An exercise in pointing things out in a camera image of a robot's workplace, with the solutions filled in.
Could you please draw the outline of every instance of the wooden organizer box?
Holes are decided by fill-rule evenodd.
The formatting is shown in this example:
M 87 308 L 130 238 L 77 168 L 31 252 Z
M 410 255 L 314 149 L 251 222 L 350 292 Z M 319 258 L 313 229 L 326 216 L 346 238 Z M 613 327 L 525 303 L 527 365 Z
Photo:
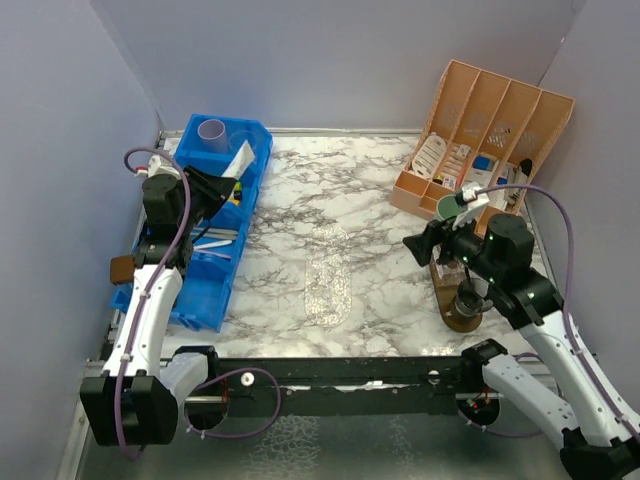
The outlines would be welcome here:
M 551 147 L 564 130 L 575 101 L 532 85 L 512 80 L 465 63 L 452 60 L 445 70 L 418 145 L 393 186 L 391 205 L 431 219 L 438 200 L 453 190 L 422 178 L 411 171 L 411 163 L 435 132 L 447 148 L 433 177 L 449 172 L 447 165 L 458 145 L 470 151 L 458 176 L 459 188 L 480 152 L 498 159 L 488 186 L 495 185 L 507 163 L 519 165 L 531 159 L 531 183 Z M 524 192 L 506 211 L 520 210 Z M 488 206 L 478 220 L 477 231 L 484 234 L 489 219 L 502 210 Z

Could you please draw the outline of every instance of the blue item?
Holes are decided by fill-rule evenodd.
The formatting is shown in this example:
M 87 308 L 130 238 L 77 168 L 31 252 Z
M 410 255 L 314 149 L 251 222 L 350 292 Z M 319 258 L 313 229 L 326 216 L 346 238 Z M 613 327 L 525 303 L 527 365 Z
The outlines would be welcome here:
M 473 168 L 477 168 L 478 170 L 491 171 L 491 160 L 487 157 L 478 156 L 473 161 Z
M 212 118 L 221 120 L 225 124 L 229 139 L 227 153 L 210 153 L 198 136 L 200 124 Z M 203 327 L 220 331 L 229 305 L 233 280 L 247 240 L 251 216 L 258 201 L 260 184 L 269 162 L 273 138 L 262 124 L 255 120 L 192 115 L 176 150 L 175 159 L 181 166 L 191 165 L 211 175 L 222 175 L 238 152 L 243 140 L 249 142 L 256 158 L 240 178 L 242 184 L 240 205 L 227 202 L 211 219 L 212 229 L 238 232 L 238 237 L 231 242 L 231 245 L 208 249 L 231 258 L 221 258 L 197 251 L 193 253 L 176 306 L 171 311 L 170 323 L 181 324 L 195 331 Z M 207 222 L 203 222 L 199 226 L 206 225 Z M 203 237 L 196 245 L 214 241 L 216 239 Z M 131 284 L 116 287 L 111 306 L 126 313 L 131 301 L 132 288 Z

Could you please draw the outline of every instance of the white marble table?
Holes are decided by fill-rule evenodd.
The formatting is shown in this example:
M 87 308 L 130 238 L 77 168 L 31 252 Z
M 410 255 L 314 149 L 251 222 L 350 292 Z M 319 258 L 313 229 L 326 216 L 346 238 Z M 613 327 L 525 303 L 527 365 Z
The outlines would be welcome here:
M 389 205 L 416 141 L 276 136 L 221 332 L 171 325 L 163 356 L 185 344 L 223 357 L 456 355 L 490 337 L 527 349 L 495 311 L 469 334 L 444 325 L 428 269 L 401 243 L 425 221 Z M 538 251 L 534 266 L 544 272 Z

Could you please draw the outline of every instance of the black bar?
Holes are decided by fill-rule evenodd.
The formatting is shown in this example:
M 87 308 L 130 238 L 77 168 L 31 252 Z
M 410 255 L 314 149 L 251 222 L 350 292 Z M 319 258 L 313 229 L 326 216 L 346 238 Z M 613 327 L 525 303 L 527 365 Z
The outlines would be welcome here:
M 460 357 L 220 359 L 220 373 L 242 367 L 263 368 L 276 378 L 282 394 L 281 415 L 454 415 L 456 394 L 477 393 L 463 380 Z M 229 378 L 229 416 L 273 413 L 271 381 L 259 373 L 254 377 L 251 387 L 240 383 L 240 375 Z M 387 388 L 335 388 L 362 387 L 371 381 L 382 381 Z M 194 395 L 221 393 L 222 387 L 216 386 Z M 194 414 L 217 409 L 208 404 L 189 406 Z

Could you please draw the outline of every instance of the white object in bin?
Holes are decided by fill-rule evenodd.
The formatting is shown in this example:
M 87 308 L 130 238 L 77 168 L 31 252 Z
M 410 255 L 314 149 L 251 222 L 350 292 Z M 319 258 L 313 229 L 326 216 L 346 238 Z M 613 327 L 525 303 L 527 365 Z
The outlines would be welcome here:
M 226 178 L 240 178 L 255 158 L 256 155 L 253 153 L 253 150 L 251 150 L 249 142 L 245 140 L 222 176 Z
M 422 178 L 431 178 L 446 149 L 447 144 L 442 138 L 435 133 L 430 134 L 411 162 L 414 172 Z
M 220 248 L 220 247 L 226 247 L 227 245 L 231 245 L 231 243 L 233 243 L 231 240 L 220 240 L 218 242 L 203 243 L 200 245 L 195 245 L 193 249 L 202 250 L 204 248 Z
M 471 167 L 465 178 L 465 184 L 476 182 L 482 187 L 488 187 L 492 176 L 492 172 Z
M 458 147 L 458 150 L 456 151 L 455 156 L 464 160 L 465 158 L 467 158 L 467 155 L 469 155 L 469 152 L 471 151 L 471 147 L 469 145 L 460 145 Z

